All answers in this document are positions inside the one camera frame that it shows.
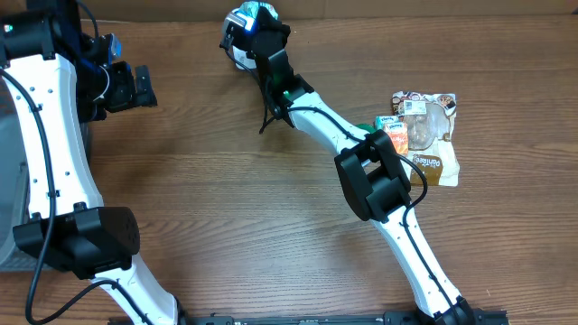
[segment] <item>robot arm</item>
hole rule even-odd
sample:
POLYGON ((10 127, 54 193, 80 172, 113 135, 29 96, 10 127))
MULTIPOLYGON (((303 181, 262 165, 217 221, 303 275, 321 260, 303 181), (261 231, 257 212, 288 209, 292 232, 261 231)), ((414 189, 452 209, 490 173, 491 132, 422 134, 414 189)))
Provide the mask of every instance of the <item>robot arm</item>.
POLYGON ((424 322, 474 324, 473 312, 450 282, 428 246, 408 196, 411 187, 383 131, 372 135, 331 110, 301 76, 294 75, 284 47, 289 26, 260 7, 255 19, 233 12, 223 25, 220 47, 245 51, 253 59, 266 105, 276 119, 304 131, 335 155, 345 198, 394 251, 412 287, 424 322), (368 162, 381 163, 366 174, 368 162))
POLYGON ((117 38, 109 34, 92 39, 83 34, 74 1, 29 1, 28 5, 33 10, 0 23, 9 26, 0 33, 0 66, 7 74, 30 171, 31 220, 14 228, 16 244, 39 258, 53 218, 54 236, 43 257, 45 264, 100 285, 134 324, 176 324, 180 306, 156 282, 138 253, 134 215, 128 208, 104 207, 79 129, 80 122, 104 119, 106 111, 156 106, 148 69, 137 67, 135 82, 127 63, 113 63, 120 56, 117 38), (43 124, 49 157, 43 154, 33 110, 43 124), (47 159, 55 207, 47 185, 47 159))

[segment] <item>snack package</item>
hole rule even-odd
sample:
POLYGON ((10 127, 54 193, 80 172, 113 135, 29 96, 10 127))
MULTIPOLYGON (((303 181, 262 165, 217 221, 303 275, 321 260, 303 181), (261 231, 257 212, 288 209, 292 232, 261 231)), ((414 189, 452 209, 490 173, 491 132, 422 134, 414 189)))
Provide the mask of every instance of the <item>snack package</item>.
POLYGON ((397 116, 378 116, 376 117, 376 129, 384 130, 389 135, 397 153, 407 155, 409 140, 405 122, 399 122, 397 116))
MULTIPOLYGON (((407 125, 407 158, 424 172, 428 184, 457 186, 460 165, 452 145, 455 95, 400 91, 393 95, 392 106, 395 116, 407 125)), ((409 166, 404 168, 412 184, 421 184, 409 166)))

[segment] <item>wall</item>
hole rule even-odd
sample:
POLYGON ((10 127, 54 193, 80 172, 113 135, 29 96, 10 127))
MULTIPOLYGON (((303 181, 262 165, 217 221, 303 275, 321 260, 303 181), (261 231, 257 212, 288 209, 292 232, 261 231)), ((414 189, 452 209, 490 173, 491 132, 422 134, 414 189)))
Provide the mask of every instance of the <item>wall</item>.
MULTIPOLYGON (((282 19, 490 14, 569 14, 578 0, 271 0, 282 19)), ((99 20, 134 22, 219 21, 239 0, 85 0, 99 20)), ((2 0, 0 13, 25 8, 2 0)))

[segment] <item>gray container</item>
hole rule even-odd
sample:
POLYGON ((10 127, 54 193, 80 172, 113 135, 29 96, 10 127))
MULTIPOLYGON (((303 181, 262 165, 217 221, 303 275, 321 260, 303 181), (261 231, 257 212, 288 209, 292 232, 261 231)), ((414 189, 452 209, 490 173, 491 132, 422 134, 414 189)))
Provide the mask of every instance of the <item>gray container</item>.
MULTIPOLYGON (((90 133, 80 126, 87 154, 90 133)), ((5 83, 0 79, 0 272, 32 271, 36 259, 14 242, 12 228, 28 222, 28 168, 20 123, 5 83)))

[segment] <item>wooden tabletop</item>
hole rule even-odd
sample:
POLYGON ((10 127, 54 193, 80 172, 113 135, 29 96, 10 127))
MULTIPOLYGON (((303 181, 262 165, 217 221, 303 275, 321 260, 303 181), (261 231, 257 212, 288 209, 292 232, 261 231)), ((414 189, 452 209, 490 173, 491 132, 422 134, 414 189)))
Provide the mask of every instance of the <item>wooden tabletop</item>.
MULTIPOLYGON (((388 114, 398 90, 457 94, 460 185, 432 188, 416 210, 437 259, 473 307, 507 310, 512 324, 578 323, 576 17, 290 24, 295 71, 354 124, 388 114)), ((159 107, 94 123, 91 168, 106 204, 135 213, 160 284, 193 315, 414 309, 332 157, 283 122, 257 133, 258 88, 219 49, 220 25, 101 25, 150 67, 159 107)), ((25 324, 30 278, 2 274, 0 323, 25 324)), ((44 273, 36 317, 86 285, 44 273)), ((59 322, 123 315, 94 292, 59 322)))

